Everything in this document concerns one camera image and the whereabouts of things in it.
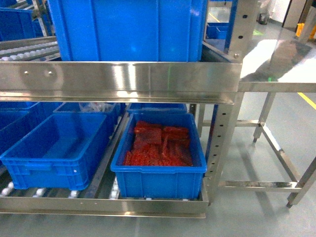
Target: blue crate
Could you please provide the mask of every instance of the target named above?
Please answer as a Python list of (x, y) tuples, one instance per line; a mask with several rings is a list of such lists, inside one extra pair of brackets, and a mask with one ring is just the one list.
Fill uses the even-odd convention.
[(105, 114), (53, 114), (4, 152), (16, 189), (85, 189), (109, 142)]
[[(119, 103), (109, 103), (113, 104), (113, 107), (108, 112), (101, 112), (108, 116), (107, 129), (109, 135), (114, 132), (114, 124), (118, 123), (119, 113), (120, 113), (120, 104)], [(100, 112), (81, 112), (79, 103), (64, 103), (59, 106), (54, 113), (84, 113), (84, 114), (95, 114)]]
[(131, 113), (187, 113), (186, 104), (170, 104), (170, 103), (132, 103), (127, 112)]
[(64, 61), (201, 58), (207, 0), (50, 0), (48, 4)]
[(50, 116), (57, 102), (0, 102), (0, 154)]
[[(190, 131), (193, 167), (125, 166), (131, 150), (136, 122), (143, 120), (167, 126), (186, 127)], [(111, 163), (122, 197), (131, 198), (197, 198), (206, 172), (206, 161), (191, 114), (132, 114)]]
[(225, 40), (229, 23), (208, 23), (206, 35), (209, 39)]
[(15, 4), (16, 0), (0, 0), (0, 7), (7, 7)]
[(35, 38), (32, 11), (0, 8), (0, 41)]

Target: yellow floor line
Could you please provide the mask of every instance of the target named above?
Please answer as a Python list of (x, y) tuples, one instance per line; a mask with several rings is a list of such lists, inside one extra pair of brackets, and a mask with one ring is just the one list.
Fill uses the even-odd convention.
[(211, 13), (209, 13), (211, 17), (213, 17), (215, 19), (215, 21), (220, 22), (220, 20), (218, 20), (215, 16), (213, 16)]
[(316, 110), (316, 104), (310, 99), (308, 98), (304, 93), (299, 92), (298, 93), (307, 103), (309, 103), (310, 106), (312, 106), (315, 110)]

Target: stainless steel tabletop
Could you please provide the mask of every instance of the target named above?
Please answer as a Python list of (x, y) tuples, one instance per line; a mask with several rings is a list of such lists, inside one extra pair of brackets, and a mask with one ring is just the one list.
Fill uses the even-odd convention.
[(316, 49), (264, 39), (245, 56), (238, 91), (316, 92)]

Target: stainless steel shelf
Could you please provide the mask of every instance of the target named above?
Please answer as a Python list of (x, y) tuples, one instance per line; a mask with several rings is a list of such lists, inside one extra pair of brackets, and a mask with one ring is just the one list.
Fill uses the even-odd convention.
[[(34, 197), (38, 189), (12, 190), (8, 197), (0, 197), (0, 213), (204, 218), (209, 205), (204, 186), (199, 199), (195, 200), (109, 198), (115, 178), (109, 170), (109, 162), (127, 119), (126, 113), (116, 127), (92, 182), (77, 198), (69, 198), (71, 191), (66, 189), (46, 189), (42, 197)], [(11, 182), (5, 172), (0, 180), (0, 188)]]

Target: red food product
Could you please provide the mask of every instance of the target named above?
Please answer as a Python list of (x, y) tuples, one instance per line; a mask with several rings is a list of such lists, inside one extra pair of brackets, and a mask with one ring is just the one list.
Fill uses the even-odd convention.
[(135, 128), (140, 128), (140, 127), (157, 127), (157, 128), (162, 128), (162, 125), (154, 124), (154, 123), (148, 123), (148, 122), (145, 122), (145, 121), (138, 121), (136, 123)]
[(133, 150), (126, 153), (123, 165), (192, 166), (187, 128), (138, 121), (134, 132)]
[(163, 129), (164, 132), (168, 132), (168, 133), (189, 133), (189, 130), (186, 127), (164, 127)]
[(168, 132), (163, 132), (162, 133), (162, 139), (164, 139), (165, 137), (168, 137), (169, 140), (174, 141), (174, 140), (184, 140), (184, 139), (188, 139), (189, 135), (185, 134), (185, 133), (168, 133)]

